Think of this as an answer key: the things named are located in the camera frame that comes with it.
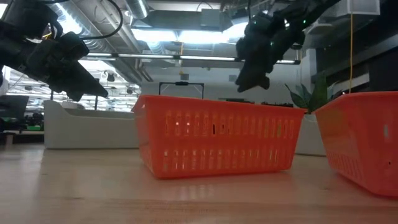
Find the orange basket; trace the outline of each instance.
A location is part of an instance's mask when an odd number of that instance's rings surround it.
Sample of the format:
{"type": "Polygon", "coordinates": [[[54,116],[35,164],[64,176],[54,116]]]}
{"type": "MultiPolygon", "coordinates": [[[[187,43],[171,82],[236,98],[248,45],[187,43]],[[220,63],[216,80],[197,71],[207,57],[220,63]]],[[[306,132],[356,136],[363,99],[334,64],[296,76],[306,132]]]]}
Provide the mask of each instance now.
{"type": "Polygon", "coordinates": [[[140,154],[158,178],[287,170],[305,110],[143,95],[140,154]]]}
{"type": "Polygon", "coordinates": [[[354,93],[316,110],[330,166],[374,194],[398,196],[398,92],[354,93]]]}

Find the wooden surface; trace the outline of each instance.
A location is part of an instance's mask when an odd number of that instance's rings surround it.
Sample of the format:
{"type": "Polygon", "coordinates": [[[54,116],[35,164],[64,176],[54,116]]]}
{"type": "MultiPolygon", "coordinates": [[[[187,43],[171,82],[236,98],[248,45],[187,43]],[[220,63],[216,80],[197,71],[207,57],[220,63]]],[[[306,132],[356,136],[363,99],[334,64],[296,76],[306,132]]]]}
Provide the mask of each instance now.
{"type": "Polygon", "coordinates": [[[371,195],[296,156],[288,172],[156,180],[138,150],[0,151],[0,223],[398,223],[371,195]]]}

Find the green plant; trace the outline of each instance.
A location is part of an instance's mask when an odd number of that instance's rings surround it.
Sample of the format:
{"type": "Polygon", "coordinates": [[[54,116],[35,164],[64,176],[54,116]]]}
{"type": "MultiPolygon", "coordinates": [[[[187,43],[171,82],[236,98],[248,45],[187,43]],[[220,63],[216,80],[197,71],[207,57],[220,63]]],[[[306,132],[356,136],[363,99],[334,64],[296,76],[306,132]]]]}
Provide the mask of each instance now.
{"type": "Polygon", "coordinates": [[[291,91],[290,88],[285,84],[287,89],[290,91],[290,96],[292,97],[293,103],[299,108],[307,109],[308,114],[311,114],[316,109],[321,108],[323,105],[326,105],[341,95],[341,91],[333,94],[335,85],[336,83],[328,87],[326,83],[326,76],[324,75],[319,75],[317,78],[312,94],[303,84],[296,85],[297,93],[291,91]]]}

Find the fluorescent light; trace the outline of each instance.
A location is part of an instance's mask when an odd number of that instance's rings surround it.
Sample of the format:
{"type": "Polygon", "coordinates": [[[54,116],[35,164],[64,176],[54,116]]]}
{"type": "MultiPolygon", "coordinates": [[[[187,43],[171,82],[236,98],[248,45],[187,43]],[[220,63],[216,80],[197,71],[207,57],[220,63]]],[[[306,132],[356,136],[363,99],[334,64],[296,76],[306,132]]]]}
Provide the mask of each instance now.
{"type": "Polygon", "coordinates": [[[87,70],[114,71],[114,68],[100,60],[79,60],[79,63],[87,70]]]}
{"type": "Polygon", "coordinates": [[[109,53],[88,53],[87,57],[112,57],[109,53]]]}
{"type": "Polygon", "coordinates": [[[76,34],[80,34],[83,31],[83,28],[76,22],[71,15],[69,15],[68,11],[66,11],[61,4],[56,3],[57,7],[62,11],[62,15],[58,18],[59,23],[63,28],[63,32],[74,32],[76,34]]]}
{"type": "Polygon", "coordinates": [[[224,62],[233,62],[235,61],[235,58],[232,57],[207,57],[207,56],[187,56],[187,55],[181,55],[181,59],[185,60],[219,60],[219,61],[224,61],[224,62]]]}
{"type": "Polygon", "coordinates": [[[296,63],[295,60],[279,60],[277,63],[287,63],[287,64],[294,64],[296,63]]]}
{"type": "Polygon", "coordinates": [[[0,4],[0,17],[4,14],[4,11],[6,10],[8,4],[1,3],[0,4]]]}
{"type": "MultiPolygon", "coordinates": [[[[51,94],[40,94],[40,93],[7,93],[9,96],[32,96],[36,98],[50,98],[51,94]]],[[[56,96],[62,96],[62,97],[67,97],[67,95],[60,95],[60,94],[54,94],[54,97],[56,96]]]]}
{"type": "Polygon", "coordinates": [[[230,28],[224,30],[223,34],[229,39],[244,37],[244,30],[247,25],[247,22],[233,25],[230,28]]]}
{"type": "Polygon", "coordinates": [[[172,30],[140,30],[131,29],[137,40],[145,42],[177,41],[177,36],[172,30]]]}
{"type": "Polygon", "coordinates": [[[119,57],[149,58],[149,59],[173,59],[173,55],[151,55],[151,54],[119,54],[119,57]]]}
{"type": "Polygon", "coordinates": [[[85,60],[105,60],[105,61],[116,61],[116,58],[101,58],[101,57],[85,57],[85,60]]]}
{"type": "Polygon", "coordinates": [[[40,106],[40,105],[37,105],[37,106],[26,106],[26,108],[27,109],[44,109],[44,106],[40,106]]]}
{"type": "Polygon", "coordinates": [[[187,44],[219,44],[228,41],[221,32],[186,30],[182,31],[178,41],[187,44]]]}

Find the yellow cable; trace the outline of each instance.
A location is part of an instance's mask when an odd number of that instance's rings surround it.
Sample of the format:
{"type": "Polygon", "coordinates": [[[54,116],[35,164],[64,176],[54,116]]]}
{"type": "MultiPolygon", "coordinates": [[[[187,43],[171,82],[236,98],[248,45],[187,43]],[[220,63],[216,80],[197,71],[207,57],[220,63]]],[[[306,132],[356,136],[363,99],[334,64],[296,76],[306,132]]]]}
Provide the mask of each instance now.
{"type": "Polygon", "coordinates": [[[51,33],[44,35],[43,38],[47,39],[49,36],[51,36],[51,33]]]}
{"type": "Polygon", "coordinates": [[[354,14],[353,14],[353,1],[351,1],[351,43],[350,43],[350,55],[349,55],[349,93],[351,93],[351,88],[353,87],[353,72],[354,72],[354,14]]]}

